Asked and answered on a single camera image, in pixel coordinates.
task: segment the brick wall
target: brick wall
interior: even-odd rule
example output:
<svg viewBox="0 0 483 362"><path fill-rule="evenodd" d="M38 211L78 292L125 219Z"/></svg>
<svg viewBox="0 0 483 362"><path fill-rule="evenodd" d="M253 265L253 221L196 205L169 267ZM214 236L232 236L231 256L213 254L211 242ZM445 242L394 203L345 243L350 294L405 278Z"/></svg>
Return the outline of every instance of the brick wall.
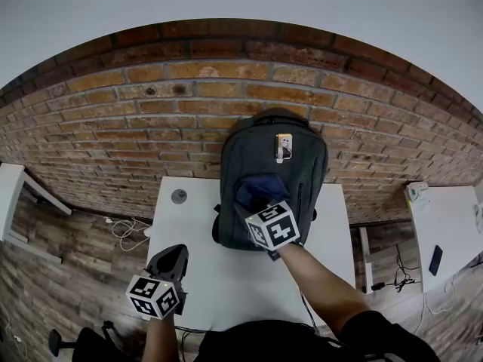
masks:
<svg viewBox="0 0 483 362"><path fill-rule="evenodd" d="M282 106L310 119L351 222L408 216L402 187L472 185L483 115L395 55L256 20L129 29L40 63L0 90L0 159L75 206L152 217L163 176L219 176L227 128Z"/></svg>

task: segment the white device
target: white device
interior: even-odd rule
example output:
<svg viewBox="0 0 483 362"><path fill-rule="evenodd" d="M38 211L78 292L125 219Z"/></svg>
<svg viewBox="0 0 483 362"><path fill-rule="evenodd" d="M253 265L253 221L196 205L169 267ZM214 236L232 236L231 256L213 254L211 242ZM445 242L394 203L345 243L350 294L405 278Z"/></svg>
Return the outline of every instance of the white device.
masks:
<svg viewBox="0 0 483 362"><path fill-rule="evenodd" d="M300 237L294 214L285 201L245 219L252 240L267 250L276 250Z"/></svg>
<svg viewBox="0 0 483 362"><path fill-rule="evenodd" d="M133 276L126 296L137 312L163 319L180 303L174 284L143 276Z"/></svg>

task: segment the photo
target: photo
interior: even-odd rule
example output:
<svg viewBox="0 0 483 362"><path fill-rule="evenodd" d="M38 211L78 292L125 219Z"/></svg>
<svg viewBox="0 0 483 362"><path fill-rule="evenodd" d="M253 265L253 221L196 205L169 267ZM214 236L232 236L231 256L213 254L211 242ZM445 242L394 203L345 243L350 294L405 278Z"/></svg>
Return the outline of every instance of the photo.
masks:
<svg viewBox="0 0 483 362"><path fill-rule="evenodd" d="M292 158L292 134L278 134L277 159L288 160Z"/></svg>

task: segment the person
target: person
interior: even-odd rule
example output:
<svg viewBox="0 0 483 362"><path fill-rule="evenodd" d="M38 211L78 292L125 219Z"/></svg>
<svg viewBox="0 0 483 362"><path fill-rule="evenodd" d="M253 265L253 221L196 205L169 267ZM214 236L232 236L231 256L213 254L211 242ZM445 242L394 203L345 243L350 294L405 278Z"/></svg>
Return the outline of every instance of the person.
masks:
<svg viewBox="0 0 483 362"><path fill-rule="evenodd" d="M278 249L288 271L317 315L340 342L305 324L257 321L208 332L196 362L243 360L439 360L420 338L372 311L363 295L296 244ZM152 319L143 362L178 361L174 319Z"/></svg>

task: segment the black phone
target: black phone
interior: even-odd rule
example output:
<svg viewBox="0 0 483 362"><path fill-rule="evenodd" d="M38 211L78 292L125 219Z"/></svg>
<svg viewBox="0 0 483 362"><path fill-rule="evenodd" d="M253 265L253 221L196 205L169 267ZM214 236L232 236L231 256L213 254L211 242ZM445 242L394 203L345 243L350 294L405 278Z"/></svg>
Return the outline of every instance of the black phone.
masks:
<svg viewBox="0 0 483 362"><path fill-rule="evenodd" d="M431 264L429 265L429 272L436 276L438 273L439 263L443 256L443 250L437 245L435 252L432 254Z"/></svg>

